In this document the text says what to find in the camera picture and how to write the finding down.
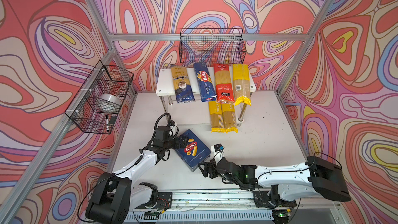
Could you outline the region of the blue Barilla rigatoni box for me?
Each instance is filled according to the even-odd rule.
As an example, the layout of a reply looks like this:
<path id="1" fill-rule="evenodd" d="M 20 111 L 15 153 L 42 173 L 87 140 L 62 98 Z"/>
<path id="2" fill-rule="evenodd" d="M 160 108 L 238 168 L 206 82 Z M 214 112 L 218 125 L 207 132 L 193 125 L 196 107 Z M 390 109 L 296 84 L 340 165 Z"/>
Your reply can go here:
<path id="1" fill-rule="evenodd" d="M 180 136 L 180 138 L 182 136 L 186 137 L 188 142 L 183 148 L 177 149 L 176 153 L 190 171 L 194 172 L 199 167 L 200 163 L 210 157 L 211 151 L 210 148 L 204 144 L 192 130 L 188 129 Z"/>

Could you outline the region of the yellow Pastatime spaghetti bag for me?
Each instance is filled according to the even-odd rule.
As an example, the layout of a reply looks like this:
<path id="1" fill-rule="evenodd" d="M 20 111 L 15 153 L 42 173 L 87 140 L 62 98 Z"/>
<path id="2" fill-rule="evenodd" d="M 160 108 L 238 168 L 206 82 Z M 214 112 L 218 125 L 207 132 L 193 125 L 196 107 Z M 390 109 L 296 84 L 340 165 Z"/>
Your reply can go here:
<path id="1" fill-rule="evenodd" d="M 210 125 L 211 132 L 225 133 L 221 104 L 216 101 L 209 101 L 209 114 L 210 114 Z"/>
<path id="2" fill-rule="evenodd" d="M 238 133 L 234 105 L 221 103 L 221 110 L 222 110 L 223 124 L 226 133 L 229 132 Z"/>

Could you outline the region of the dark blue spaghetti bag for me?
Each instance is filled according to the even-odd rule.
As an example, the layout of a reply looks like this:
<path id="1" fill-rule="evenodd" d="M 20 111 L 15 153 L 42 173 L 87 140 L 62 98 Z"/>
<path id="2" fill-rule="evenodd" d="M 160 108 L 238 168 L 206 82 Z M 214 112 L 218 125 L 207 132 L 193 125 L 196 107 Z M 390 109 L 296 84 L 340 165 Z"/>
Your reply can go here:
<path id="1" fill-rule="evenodd" d="M 171 67 L 173 87 L 177 103 L 191 103 L 195 101 L 190 84 L 187 68 L 184 66 Z"/>

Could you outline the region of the blue Barilla spaghetti box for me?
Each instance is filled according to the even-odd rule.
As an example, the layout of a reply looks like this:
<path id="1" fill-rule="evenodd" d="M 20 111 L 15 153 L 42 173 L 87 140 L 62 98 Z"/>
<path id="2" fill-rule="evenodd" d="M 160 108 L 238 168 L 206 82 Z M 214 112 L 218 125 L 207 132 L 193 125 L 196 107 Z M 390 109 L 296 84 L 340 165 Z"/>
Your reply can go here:
<path id="1" fill-rule="evenodd" d="M 199 91 L 202 102 L 215 101 L 217 99 L 216 91 L 212 84 L 208 67 L 204 62 L 193 64 L 195 75 L 197 77 Z"/>

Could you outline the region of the red spaghetti bag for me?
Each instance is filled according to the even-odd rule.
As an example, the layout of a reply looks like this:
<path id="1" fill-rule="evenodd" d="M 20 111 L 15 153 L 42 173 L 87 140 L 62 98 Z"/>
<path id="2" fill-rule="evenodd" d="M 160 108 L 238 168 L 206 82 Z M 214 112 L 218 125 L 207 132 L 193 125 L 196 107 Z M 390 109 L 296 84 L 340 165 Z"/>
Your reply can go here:
<path id="1" fill-rule="evenodd" d="M 218 103 L 234 104 L 231 74 L 228 65 L 214 64 L 215 87 Z"/>

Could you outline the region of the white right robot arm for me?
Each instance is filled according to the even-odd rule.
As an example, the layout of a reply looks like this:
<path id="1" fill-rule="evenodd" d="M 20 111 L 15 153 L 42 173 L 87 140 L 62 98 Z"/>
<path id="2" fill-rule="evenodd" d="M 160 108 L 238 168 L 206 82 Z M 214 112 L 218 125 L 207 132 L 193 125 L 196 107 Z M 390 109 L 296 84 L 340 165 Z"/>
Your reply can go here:
<path id="1" fill-rule="evenodd" d="M 270 188 L 270 201 L 292 202 L 299 198 L 322 196 L 335 202 L 349 202 L 351 196 L 342 167 L 322 158 L 309 156 L 306 162 L 285 167 L 238 166 L 221 154 L 199 163 L 204 177 L 219 177 L 241 190 Z"/>

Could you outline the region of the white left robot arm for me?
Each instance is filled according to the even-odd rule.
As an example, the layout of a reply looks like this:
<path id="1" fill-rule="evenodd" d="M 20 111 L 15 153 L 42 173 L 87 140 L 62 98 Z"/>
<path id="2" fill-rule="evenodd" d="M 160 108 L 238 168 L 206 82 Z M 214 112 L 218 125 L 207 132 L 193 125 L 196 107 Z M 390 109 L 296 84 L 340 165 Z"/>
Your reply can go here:
<path id="1" fill-rule="evenodd" d="M 162 114 L 155 122 L 153 134 L 139 156 L 122 169 L 103 173 L 96 185 L 87 193 L 90 199 L 81 216 L 81 222 L 89 224 L 122 224 L 128 213 L 141 205 L 156 205 L 158 188 L 151 183 L 135 183 L 160 161 L 167 161 L 171 150 L 184 148 L 188 138 L 179 135 L 179 128 L 170 113 Z"/>

